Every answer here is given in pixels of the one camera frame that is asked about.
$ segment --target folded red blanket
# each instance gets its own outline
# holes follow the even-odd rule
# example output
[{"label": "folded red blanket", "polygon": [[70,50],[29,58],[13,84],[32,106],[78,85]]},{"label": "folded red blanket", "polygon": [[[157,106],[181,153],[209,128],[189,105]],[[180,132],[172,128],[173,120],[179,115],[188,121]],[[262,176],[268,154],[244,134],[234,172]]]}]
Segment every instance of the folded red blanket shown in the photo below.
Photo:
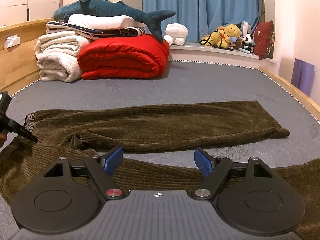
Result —
[{"label": "folded red blanket", "polygon": [[153,78],[164,74],[169,44],[151,35],[99,39],[78,56],[82,79],[109,77]]}]

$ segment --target round black pad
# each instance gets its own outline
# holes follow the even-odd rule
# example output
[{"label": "round black pad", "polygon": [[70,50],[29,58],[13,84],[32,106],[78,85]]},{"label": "round black pad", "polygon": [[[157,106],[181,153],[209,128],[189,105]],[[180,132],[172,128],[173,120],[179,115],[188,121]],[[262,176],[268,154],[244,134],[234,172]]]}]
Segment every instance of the round black pad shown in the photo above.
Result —
[{"label": "round black pad", "polygon": [[68,192],[61,190],[49,190],[40,193],[35,199],[35,206],[46,212],[57,212],[67,208],[72,202]]},{"label": "round black pad", "polygon": [[73,180],[30,183],[11,202],[12,215],[20,228],[42,234],[75,230],[90,222],[101,202],[88,186]]},{"label": "round black pad", "polygon": [[226,188],[218,197],[221,217],[232,227],[253,235],[292,231],[302,220],[302,197],[286,183],[259,178]]},{"label": "round black pad", "polygon": [[248,193],[245,203],[258,212],[272,212],[281,207],[282,199],[273,192],[258,190]]}]

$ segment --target white folded blanket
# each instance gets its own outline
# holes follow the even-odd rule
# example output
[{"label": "white folded blanket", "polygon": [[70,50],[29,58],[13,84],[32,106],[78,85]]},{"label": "white folded blanket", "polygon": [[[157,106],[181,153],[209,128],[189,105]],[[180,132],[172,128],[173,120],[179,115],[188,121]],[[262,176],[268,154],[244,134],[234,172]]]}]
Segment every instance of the white folded blanket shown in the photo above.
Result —
[{"label": "white folded blanket", "polygon": [[72,82],[83,74],[78,59],[63,52],[41,53],[37,65],[40,68],[41,81]]},{"label": "white folded blanket", "polygon": [[97,17],[84,14],[73,14],[70,16],[68,23],[94,30],[120,30],[127,27],[146,27],[144,23],[136,22],[127,15]]},{"label": "white folded blanket", "polygon": [[36,58],[42,53],[64,52],[72,56],[78,56],[80,50],[90,44],[91,40],[77,35],[74,31],[64,31],[42,35],[35,46]]}]

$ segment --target human hand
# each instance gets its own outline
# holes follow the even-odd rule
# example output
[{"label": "human hand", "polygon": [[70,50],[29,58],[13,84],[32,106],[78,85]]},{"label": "human hand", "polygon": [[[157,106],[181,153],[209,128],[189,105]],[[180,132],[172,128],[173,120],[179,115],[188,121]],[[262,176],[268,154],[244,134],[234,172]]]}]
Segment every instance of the human hand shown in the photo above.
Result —
[{"label": "human hand", "polygon": [[0,147],[3,146],[6,140],[7,140],[7,136],[5,134],[0,133]]}]

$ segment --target metal screw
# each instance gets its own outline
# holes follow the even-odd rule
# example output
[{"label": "metal screw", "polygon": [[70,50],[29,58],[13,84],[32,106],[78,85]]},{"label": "metal screw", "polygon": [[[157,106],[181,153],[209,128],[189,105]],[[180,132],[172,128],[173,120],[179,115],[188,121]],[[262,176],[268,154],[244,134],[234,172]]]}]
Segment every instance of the metal screw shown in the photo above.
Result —
[{"label": "metal screw", "polygon": [[122,190],[118,188],[111,188],[106,193],[109,197],[119,197],[122,194]]},{"label": "metal screw", "polygon": [[211,194],[210,191],[204,188],[200,188],[195,191],[195,195],[198,197],[207,197],[210,194]]}]

